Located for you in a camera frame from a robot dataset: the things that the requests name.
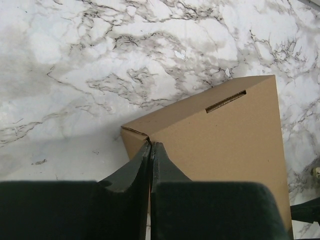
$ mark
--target small object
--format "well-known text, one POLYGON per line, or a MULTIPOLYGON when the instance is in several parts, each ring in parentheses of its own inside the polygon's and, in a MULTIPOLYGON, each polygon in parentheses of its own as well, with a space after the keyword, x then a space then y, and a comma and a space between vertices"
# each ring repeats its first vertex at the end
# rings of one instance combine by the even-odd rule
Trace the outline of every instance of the small object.
POLYGON ((47 160, 43 159, 42 161, 36 161, 35 163, 31 163, 31 165, 41 165, 41 164, 44 164, 46 162, 47 162, 47 160))
POLYGON ((314 177, 320 179, 320 167, 317 166, 317 167, 312 168, 311 174, 312 174, 314 177))

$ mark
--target gray marble vein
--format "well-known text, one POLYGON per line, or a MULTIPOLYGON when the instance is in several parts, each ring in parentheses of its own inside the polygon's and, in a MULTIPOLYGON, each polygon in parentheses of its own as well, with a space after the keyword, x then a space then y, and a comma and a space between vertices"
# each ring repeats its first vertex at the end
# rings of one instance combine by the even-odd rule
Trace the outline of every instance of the gray marble vein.
POLYGON ((128 161, 121 124, 274 74, 291 204, 320 197, 320 12, 301 1, 3 0, 0 179, 103 179, 128 161))

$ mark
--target marble surface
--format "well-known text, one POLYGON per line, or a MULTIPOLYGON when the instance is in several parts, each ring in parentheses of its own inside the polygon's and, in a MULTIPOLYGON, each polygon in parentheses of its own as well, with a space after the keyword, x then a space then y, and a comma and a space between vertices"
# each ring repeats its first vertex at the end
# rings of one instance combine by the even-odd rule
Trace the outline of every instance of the marble surface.
POLYGON ((121 124, 275 74, 291 204, 320 197, 319 53, 298 0, 0 0, 0 180, 101 180, 128 161, 121 124))

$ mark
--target cardboard box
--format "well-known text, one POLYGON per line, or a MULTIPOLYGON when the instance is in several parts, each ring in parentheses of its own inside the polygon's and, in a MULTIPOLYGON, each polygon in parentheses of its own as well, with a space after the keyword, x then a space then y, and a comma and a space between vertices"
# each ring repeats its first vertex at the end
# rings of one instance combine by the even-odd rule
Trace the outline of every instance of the cardboard box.
POLYGON ((291 229, 274 75, 230 80, 123 125, 121 135, 130 159, 145 141, 162 142, 193 181, 266 185, 291 229))

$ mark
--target box slot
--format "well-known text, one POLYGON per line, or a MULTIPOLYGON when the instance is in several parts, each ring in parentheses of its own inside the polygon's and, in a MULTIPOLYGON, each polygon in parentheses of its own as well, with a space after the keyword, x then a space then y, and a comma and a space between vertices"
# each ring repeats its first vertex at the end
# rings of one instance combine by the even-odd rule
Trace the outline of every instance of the box slot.
POLYGON ((246 90, 243 90, 243 91, 241 91, 241 92, 238 92, 238 93, 235 94, 235 95, 232 95, 232 96, 230 96, 230 97, 227 97, 227 98, 225 98, 224 100, 219 101, 219 102, 217 102, 217 103, 215 103, 215 104, 207 107, 207 108, 205 109, 205 111, 206 111, 206 113, 208 114, 208 113, 212 112, 213 110, 216 110, 216 109, 218 109, 218 108, 221 108, 222 106, 224 106, 224 105, 226 105, 226 104, 228 104, 228 103, 230 103, 230 102, 232 102, 232 101, 234 101, 234 100, 236 100, 236 99, 238 99, 238 98, 241 98, 242 96, 244 96, 244 95, 246 95, 246 94, 247 94, 247 91, 246 91, 246 90))

